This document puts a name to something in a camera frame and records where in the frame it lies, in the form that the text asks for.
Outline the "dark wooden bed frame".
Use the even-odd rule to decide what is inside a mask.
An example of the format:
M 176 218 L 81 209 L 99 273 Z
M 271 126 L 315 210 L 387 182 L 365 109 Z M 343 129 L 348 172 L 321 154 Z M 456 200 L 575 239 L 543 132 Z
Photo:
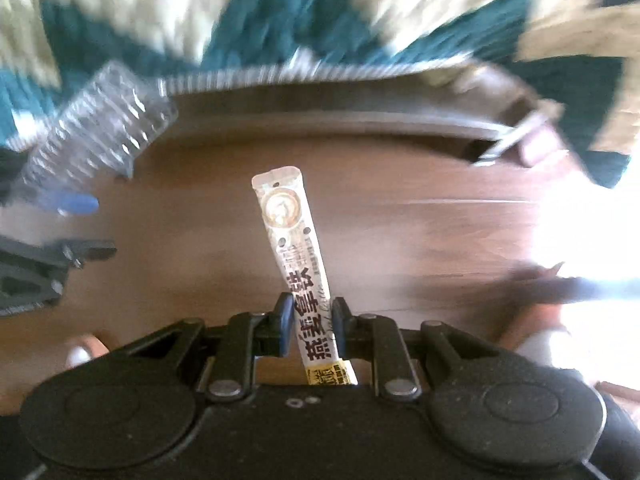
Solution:
M 166 136 L 231 143 L 294 136 L 448 136 L 467 140 L 465 158 L 491 164 L 529 136 L 552 129 L 564 107 L 491 64 L 396 68 L 389 74 L 344 67 L 316 80 L 241 84 L 176 93 L 179 118 Z

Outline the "white coffee stick sachet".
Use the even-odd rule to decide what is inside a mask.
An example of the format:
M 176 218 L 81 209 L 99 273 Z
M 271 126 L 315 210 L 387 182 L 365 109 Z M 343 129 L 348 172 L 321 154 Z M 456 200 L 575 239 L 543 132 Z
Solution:
M 262 221 L 282 278 L 294 298 L 294 333 L 311 385 L 358 384 L 340 357 L 332 326 L 332 295 L 302 172 L 294 166 L 252 177 Z

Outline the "clear plastic bottle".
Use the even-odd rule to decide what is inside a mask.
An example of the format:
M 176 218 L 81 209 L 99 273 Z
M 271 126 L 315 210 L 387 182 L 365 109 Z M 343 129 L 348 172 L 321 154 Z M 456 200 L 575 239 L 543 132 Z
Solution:
M 52 120 L 13 189 L 26 197 L 88 193 L 104 172 L 131 177 L 134 160 L 177 118 L 157 86 L 108 62 Z

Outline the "teal cream knitted blanket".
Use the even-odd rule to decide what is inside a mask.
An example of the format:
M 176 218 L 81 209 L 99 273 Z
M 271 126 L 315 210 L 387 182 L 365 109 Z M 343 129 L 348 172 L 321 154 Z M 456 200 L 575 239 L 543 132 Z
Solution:
M 639 153 L 639 0 L 1 0 L 1 144 L 23 151 L 103 64 L 170 92 L 488 62 L 560 102 L 614 188 Z

